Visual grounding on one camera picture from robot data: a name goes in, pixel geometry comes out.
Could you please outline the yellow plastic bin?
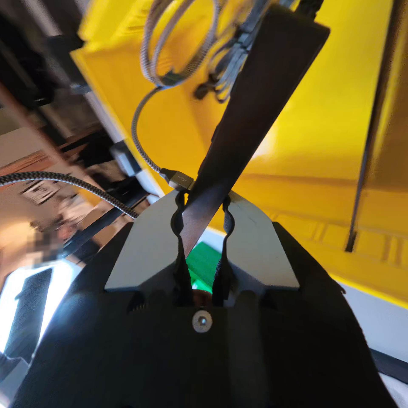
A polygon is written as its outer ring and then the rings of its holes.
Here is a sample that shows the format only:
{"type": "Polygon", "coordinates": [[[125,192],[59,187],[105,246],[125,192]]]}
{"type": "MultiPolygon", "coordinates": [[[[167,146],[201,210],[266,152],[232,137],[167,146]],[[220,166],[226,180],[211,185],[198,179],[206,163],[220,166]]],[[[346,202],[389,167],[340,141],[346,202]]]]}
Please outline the yellow plastic bin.
{"type": "MultiPolygon", "coordinates": [[[[84,45],[72,55],[140,161],[145,188],[163,196],[170,187],[141,160],[130,134],[136,106],[154,87],[139,61],[152,2],[90,1],[78,30],[84,45]]],[[[212,1],[194,1],[163,49],[160,74],[187,63],[212,14],[212,1]]],[[[407,309],[407,1],[324,1],[317,22],[331,29],[328,41],[233,190],[340,283],[407,309]]],[[[226,107],[211,94],[193,97],[206,65],[155,95],[138,126],[153,161],[191,177],[226,107]]]]}

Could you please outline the black usb hub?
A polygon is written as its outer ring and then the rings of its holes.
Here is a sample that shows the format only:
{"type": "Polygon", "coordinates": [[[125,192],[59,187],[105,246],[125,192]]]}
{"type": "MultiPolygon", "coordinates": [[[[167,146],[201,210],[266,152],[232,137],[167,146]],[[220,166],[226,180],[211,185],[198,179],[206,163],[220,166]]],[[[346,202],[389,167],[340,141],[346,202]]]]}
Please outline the black usb hub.
{"type": "Polygon", "coordinates": [[[324,1],[271,5],[232,88],[182,214],[188,255],[326,43],[315,21],[324,1]]]}

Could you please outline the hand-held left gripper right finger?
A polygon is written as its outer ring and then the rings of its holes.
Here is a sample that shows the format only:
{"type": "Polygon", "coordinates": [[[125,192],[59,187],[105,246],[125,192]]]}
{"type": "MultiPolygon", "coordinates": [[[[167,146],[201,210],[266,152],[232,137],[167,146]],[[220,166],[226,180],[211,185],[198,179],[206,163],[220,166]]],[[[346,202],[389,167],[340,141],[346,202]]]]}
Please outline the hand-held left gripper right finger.
{"type": "Polygon", "coordinates": [[[233,306],[242,292],[298,291],[300,284],[271,219],[231,191],[222,204],[222,254],[212,284],[212,304],[233,306]]]}

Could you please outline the green plastic bin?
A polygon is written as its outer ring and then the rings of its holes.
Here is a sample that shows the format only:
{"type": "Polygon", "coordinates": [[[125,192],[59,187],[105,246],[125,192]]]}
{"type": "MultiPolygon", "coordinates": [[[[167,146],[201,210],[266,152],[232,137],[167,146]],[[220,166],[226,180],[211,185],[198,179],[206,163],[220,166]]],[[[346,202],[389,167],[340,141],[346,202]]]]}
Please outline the green plastic bin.
{"type": "Polygon", "coordinates": [[[192,289],[213,292],[213,282],[221,252],[200,242],[186,258],[192,289]]]}

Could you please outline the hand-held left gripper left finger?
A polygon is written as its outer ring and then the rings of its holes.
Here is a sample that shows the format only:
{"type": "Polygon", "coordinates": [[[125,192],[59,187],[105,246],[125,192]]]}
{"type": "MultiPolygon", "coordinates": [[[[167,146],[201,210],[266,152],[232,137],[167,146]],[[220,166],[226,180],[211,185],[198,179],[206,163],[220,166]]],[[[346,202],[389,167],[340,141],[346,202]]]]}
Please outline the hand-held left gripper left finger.
{"type": "Polygon", "coordinates": [[[180,236],[185,193],[172,191],[135,220],[106,292],[132,292],[128,307],[147,307],[148,299],[164,293],[175,306],[193,306],[193,289],[180,236]]]}

